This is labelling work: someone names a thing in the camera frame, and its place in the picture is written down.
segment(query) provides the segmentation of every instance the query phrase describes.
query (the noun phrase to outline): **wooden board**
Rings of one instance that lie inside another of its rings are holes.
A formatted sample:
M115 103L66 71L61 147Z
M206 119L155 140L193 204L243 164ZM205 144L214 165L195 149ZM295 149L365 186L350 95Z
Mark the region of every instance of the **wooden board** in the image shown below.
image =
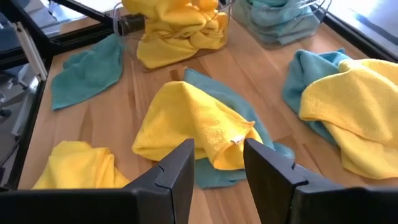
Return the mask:
M365 58L364 54L324 24L313 37L279 50L262 49L235 21L231 21L230 37L228 46L219 52L150 73L134 72L125 54L123 74L117 84L59 111L51 110L52 78L62 71L62 63L69 56L83 49L54 57L19 188L30 189L35 184L52 148L63 140L110 148L118 169L128 179L144 173L152 162L133 154L132 143L154 95L164 83L181 79L175 74L183 67L194 68L241 94L253 105L271 138L291 147L296 162L304 167L345 186L398 185L397 179L369 180L344 170L339 150L304 125L281 97L288 63L296 50L321 53L344 47L353 58ZM223 189L195 188L190 223L260 223L247 181Z

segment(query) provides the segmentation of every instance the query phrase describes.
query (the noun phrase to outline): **yellow towel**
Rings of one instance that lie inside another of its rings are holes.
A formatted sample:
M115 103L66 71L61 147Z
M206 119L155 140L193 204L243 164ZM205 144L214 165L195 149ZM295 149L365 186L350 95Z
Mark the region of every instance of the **yellow towel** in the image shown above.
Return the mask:
M53 149L33 189L121 188L128 184L114 166L109 149L93 149L78 141L63 141Z
M132 13L146 16L145 34L137 58L156 68L195 55L199 49L219 49L227 41L228 15L216 10L217 0L123 0Z
M166 83L149 106L133 152L159 161L187 138L195 158L208 157L216 169L244 168L243 139L261 139L253 121L186 82Z
M398 177L398 64L344 60L339 70L305 89L300 117L323 121L345 168L373 179Z

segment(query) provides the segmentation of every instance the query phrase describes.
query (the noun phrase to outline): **stack of teal towels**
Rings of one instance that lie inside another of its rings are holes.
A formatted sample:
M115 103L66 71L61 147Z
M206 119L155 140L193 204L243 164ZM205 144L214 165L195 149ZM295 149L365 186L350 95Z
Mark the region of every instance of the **stack of teal towels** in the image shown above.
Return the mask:
M233 17L261 42L278 47L315 33L320 21L309 4L303 0L236 0Z

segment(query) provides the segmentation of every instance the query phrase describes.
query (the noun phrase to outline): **microfiber cloth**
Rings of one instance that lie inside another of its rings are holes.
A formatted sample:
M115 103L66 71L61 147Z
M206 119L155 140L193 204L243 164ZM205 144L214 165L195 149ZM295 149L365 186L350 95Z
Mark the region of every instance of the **microfiber cloth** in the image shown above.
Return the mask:
M275 149L289 159L294 159L294 152L291 149L277 142L272 142L252 106L233 90L192 69L185 70L184 81L203 90L213 98L220 100L226 106L239 113L244 119L255 121L254 129L260 135L264 145ZM227 187L245 178L246 173L244 170L216 170L208 162L208 159L200 159L195 163L195 182L200 188Z
M168 82L152 100L132 150L159 161L187 138L195 140L196 159L208 157L220 170L243 169L245 138L262 142L253 121L191 84Z
M238 0L234 18L265 44L285 45L315 33L320 21L300 0Z
M272 149L278 152L293 152L288 147L274 142ZM207 158L195 161L195 182L202 189L213 187L229 187L240 180L246 179L246 171L241 170L217 170L211 165Z
M114 34L72 55L52 80L52 109L81 103L115 84L123 70L123 46Z
M114 166L114 155L105 147L63 141L53 148L33 189L121 188L129 183Z
M338 64L348 58L343 49L319 55L298 50L289 64L289 74L282 90L282 98L286 104L298 114L304 89L321 78L337 74ZM336 144L322 122L307 121L307 124L327 141Z
M346 169L373 179L398 177L398 64L348 59L339 71L305 89L300 117L323 122Z
M137 58L157 68L195 55L199 49L219 49L227 40L228 15L217 0L123 0L132 14L146 17Z

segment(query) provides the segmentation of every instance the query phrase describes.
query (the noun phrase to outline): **black metal frame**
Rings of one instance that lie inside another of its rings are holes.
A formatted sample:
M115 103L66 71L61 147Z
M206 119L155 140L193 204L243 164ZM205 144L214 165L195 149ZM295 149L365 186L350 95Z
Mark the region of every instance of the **black metal frame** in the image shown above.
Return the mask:
M50 70L52 63L52 57L44 60L45 69ZM4 184L5 187L9 189L17 189L19 184L19 179L24 168L26 154L29 148L30 140L32 138L33 129L36 123L37 114L39 113L40 103L42 102L42 97L44 93L44 88L47 82L39 82L36 89L36 95L30 107L29 115L27 117L26 126L24 132L19 141L14 163L12 165L11 173Z
M15 4L13 0L0 1L0 11L10 22L20 22L29 31L42 58L53 57L57 54L94 44L113 33L113 20L108 15L72 0L52 1L95 19L99 21L99 24L48 38L25 10ZM0 52L0 70L23 65L27 62L27 57L21 47Z
M333 14L328 13L324 18L324 23L336 31L344 39L348 40L360 51L370 58L398 62L398 57L383 49L378 43L360 33L354 27L342 21Z

